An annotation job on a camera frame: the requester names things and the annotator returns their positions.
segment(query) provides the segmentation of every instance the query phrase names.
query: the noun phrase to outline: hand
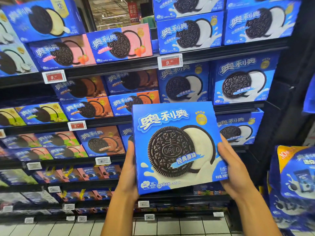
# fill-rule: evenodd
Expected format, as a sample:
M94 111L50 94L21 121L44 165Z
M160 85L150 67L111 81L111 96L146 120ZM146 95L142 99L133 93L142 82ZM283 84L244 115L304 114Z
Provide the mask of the hand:
M221 181L223 188L235 201L244 200L248 194L257 191L246 166L221 134L222 142L218 143L218 152L227 162L228 180Z
M123 169L121 170L119 182L115 194L122 194L134 202L139 198L136 184L136 169L134 165L135 147L132 141L128 141L128 150Z

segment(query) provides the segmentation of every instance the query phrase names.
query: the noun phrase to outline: price tag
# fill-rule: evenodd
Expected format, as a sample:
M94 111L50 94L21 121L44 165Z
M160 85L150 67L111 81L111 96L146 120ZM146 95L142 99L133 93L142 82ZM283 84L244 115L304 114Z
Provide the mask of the price tag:
M3 213L9 213L13 211L13 206L3 206L2 212Z
M67 216L67 218L65 220L67 221L74 221L76 219L75 216Z
M224 217L224 212L213 212L214 217Z
M63 209L64 210L74 210L75 204L64 204Z
M60 186L49 186L48 187L49 193L58 193L61 192Z
M78 216L78 222L86 222L87 217L86 216Z
M146 215L144 215L144 220L145 221L155 220L155 214L146 214Z
M34 217L25 218L24 223L25 224L32 224L32 223L34 223Z
M68 122L69 131L85 130L85 121Z
M158 56L158 69L183 67L183 54Z
M3 129L0 129L0 138L6 138L6 134Z
M111 158L109 156L97 157L95 158L97 165L109 165L111 163Z
M42 169L42 165L40 162L29 162L26 164L26 166L29 170L41 170Z
M150 207L150 202L148 200L138 201L139 208L147 208Z
M65 77L64 69L42 72L42 77L46 84L53 84L53 83L67 81L67 78Z

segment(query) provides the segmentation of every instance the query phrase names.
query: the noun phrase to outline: pink oreo box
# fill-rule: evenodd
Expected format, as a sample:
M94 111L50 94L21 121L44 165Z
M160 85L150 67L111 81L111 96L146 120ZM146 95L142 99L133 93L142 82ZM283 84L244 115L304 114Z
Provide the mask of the pink oreo box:
M96 63L152 56L151 33L147 23L86 35Z
M29 43L43 70L95 64L86 34Z

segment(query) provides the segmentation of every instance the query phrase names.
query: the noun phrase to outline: floor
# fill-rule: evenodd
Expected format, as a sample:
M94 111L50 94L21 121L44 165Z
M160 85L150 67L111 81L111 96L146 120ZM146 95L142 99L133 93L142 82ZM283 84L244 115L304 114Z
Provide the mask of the floor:
M0 236L100 236L103 221L39 222L34 224L0 225ZM312 233L294 232L296 236L315 236ZM192 219L157 219L133 222L133 235L193 235L242 236L231 234L225 218L217 221Z

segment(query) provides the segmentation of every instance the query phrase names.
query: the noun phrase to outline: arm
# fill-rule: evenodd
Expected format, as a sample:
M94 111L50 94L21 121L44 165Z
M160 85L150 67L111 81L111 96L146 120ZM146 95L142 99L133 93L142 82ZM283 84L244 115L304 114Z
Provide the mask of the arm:
M132 235L134 205L139 198L136 186L136 170L133 164L134 154L134 144L132 141L128 141L124 166L117 188L111 198L100 236L106 236L108 232L115 236Z
M222 143L218 144L218 151L228 164L229 174L229 179L221 181L221 184L238 206L244 235L282 236L267 204L251 181L244 163L222 135L221 138Z

